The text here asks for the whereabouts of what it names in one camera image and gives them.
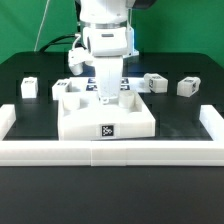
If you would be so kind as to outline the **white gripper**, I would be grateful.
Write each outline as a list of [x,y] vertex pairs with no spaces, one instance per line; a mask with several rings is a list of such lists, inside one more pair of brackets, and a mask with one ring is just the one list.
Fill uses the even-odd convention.
[[98,95],[102,104],[117,99],[123,73],[123,58],[133,48],[132,28],[83,29],[83,42],[93,59]]

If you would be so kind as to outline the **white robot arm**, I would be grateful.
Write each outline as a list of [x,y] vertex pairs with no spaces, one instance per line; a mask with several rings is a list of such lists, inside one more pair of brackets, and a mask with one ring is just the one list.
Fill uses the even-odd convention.
[[119,98],[123,57],[134,48],[128,11],[150,8],[157,0],[75,0],[81,7],[82,42],[92,57],[102,103]]

